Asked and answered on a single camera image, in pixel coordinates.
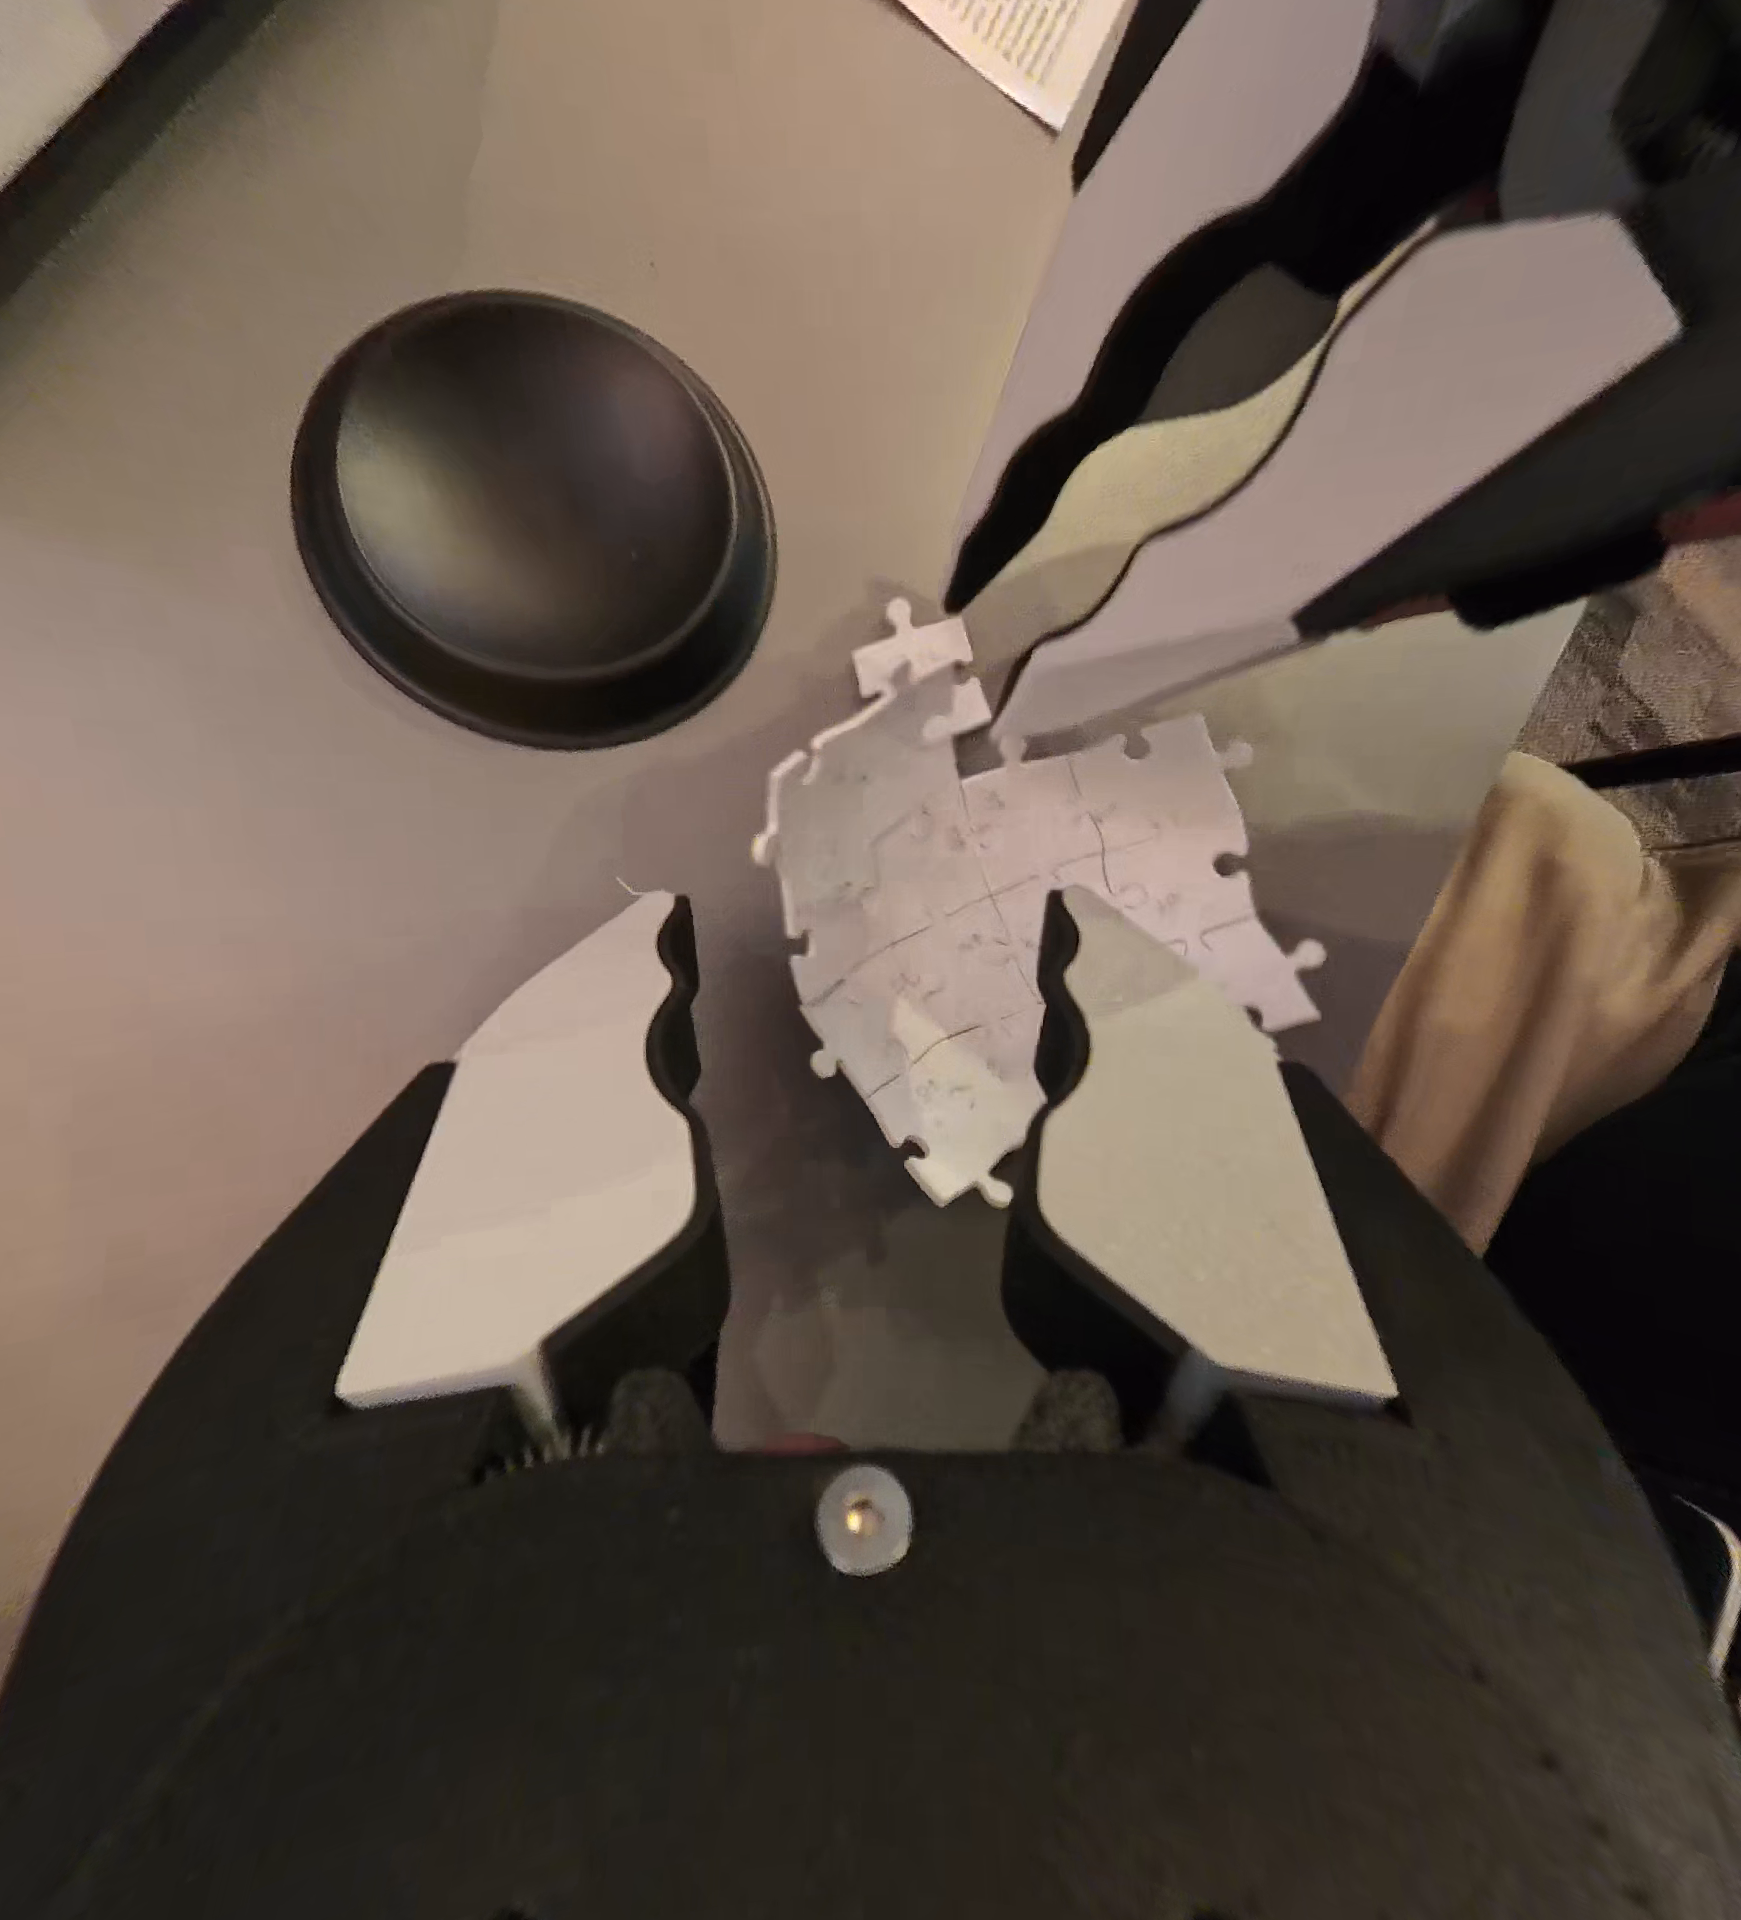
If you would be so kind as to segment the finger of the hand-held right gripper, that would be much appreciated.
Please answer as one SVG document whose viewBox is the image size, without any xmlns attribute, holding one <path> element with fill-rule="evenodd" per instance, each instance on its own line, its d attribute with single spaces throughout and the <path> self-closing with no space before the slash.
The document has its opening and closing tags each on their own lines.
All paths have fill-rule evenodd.
<svg viewBox="0 0 1741 1920">
<path fill-rule="evenodd" d="M 947 608 L 1028 547 L 1247 276 L 1340 296 L 1485 192 L 1529 62 L 1529 4 L 1137 4 L 960 509 Z"/>
<path fill-rule="evenodd" d="M 1098 611 L 1028 651 L 993 738 L 1088 728 L 1299 648 L 1326 590 L 1679 330 L 1616 213 L 1426 239 L 1343 324 L 1242 492 L 1150 537 Z"/>
</svg>

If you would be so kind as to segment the person's beige trouser leg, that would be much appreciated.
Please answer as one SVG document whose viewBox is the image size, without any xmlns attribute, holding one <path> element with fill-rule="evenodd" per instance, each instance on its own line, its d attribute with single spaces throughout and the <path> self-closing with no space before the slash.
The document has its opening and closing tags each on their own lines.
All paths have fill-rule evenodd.
<svg viewBox="0 0 1741 1920">
<path fill-rule="evenodd" d="M 1349 1112 L 1473 1254 L 1527 1174 L 1659 1087 L 1741 944 L 1741 838 L 1650 850 L 1512 752 L 1364 1042 Z"/>
</svg>

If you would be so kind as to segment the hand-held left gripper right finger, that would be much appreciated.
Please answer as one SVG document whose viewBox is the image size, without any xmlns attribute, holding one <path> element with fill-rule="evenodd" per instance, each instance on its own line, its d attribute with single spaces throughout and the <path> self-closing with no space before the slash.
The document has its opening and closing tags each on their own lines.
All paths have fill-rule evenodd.
<svg viewBox="0 0 1741 1920">
<path fill-rule="evenodd" d="M 1401 1387 L 1278 1047 L 1098 894 L 1049 894 L 1013 1179 L 1008 1324 L 1119 1444 L 1269 1395 L 1383 1413 Z"/>
</svg>

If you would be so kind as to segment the black chair leg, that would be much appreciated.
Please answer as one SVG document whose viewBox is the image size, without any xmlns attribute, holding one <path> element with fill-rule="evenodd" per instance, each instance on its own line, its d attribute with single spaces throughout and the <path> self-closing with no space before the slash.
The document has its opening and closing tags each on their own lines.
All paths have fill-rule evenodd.
<svg viewBox="0 0 1741 1920">
<path fill-rule="evenodd" d="M 1741 731 L 1585 758 L 1563 771 L 1599 791 L 1741 776 Z"/>
</svg>

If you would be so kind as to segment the printed paper sheet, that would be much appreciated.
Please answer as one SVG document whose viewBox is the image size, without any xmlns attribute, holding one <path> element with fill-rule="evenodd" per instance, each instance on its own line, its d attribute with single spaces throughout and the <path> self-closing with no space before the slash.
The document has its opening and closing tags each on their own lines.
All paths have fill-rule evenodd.
<svg viewBox="0 0 1741 1920">
<path fill-rule="evenodd" d="M 899 2 L 918 26 L 1054 135 L 1066 131 L 1125 2 Z"/>
</svg>

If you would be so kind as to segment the white puzzle ball section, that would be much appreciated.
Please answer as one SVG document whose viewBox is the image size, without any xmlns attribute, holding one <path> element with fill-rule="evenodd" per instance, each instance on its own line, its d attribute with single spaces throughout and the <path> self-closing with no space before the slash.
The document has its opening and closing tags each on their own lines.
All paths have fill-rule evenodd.
<svg viewBox="0 0 1741 1920">
<path fill-rule="evenodd" d="M 862 1099 L 935 1205 L 1006 1208 L 997 1170 L 1043 1101 L 1051 894 L 1093 894 L 1275 1036 L 1321 1018 L 1326 948 L 1280 944 L 1256 909 L 1232 780 L 1249 742 L 1189 713 L 966 774 L 966 693 L 891 688 L 786 755 L 753 856 L 781 890 L 813 1070 Z"/>
</svg>

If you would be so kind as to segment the person's black top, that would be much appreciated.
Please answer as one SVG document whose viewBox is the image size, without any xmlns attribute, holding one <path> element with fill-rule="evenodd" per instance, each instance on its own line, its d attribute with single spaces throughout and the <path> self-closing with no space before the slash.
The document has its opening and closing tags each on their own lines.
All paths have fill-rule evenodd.
<svg viewBox="0 0 1741 1920">
<path fill-rule="evenodd" d="M 1639 1478 L 1741 1536 L 1741 959 L 1670 1076 L 1525 1175 L 1485 1264 Z"/>
</svg>

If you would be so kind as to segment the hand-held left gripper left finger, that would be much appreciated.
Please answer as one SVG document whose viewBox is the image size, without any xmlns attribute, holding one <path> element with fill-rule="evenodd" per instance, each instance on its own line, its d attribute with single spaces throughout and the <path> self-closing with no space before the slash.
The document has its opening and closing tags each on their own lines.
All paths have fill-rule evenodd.
<svg viewBox="0 0 1741 1920">
<path fill-rule="evenodd" d="M 730 1264 L 696 987 L 690 901 L 636 894 L 460 1047 L 338 1371 L 347 1409 L 500 1390 L 572 1442 L 628 1373 L 713 1361 Z"/>
</svg>

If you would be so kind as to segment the white puzzle piece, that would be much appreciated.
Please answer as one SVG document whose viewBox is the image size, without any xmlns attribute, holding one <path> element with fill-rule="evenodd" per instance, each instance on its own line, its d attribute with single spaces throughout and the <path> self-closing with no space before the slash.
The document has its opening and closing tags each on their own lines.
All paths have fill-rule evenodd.
<svg viewBox="0 0 1741 1920">
<path fill-rule="evenodd" d="M 883 634 L 853 649 L 851 668 L 862 703 L 913 683 L 949 683 L 949 709 L 940 736 L 964 738 L 993 724 L 962 618 L 919 620 L 911 600 L 891 598 L 883 608 Z"/>
</svg>

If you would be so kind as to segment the black round dome base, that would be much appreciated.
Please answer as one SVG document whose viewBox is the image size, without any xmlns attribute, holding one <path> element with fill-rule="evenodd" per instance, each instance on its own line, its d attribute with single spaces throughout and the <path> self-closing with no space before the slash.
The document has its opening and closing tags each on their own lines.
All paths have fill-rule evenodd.
<svg viewBox="0 0 1741 1920">
<path fill-rule="evenodd" d="M 708 707 L 768 621 L 762 468 L 713 386 L 597 307 L 408 304 L 343 348 L 292 458 L 308 584 L 447 721 L 597 749 Z"/>
</svg>

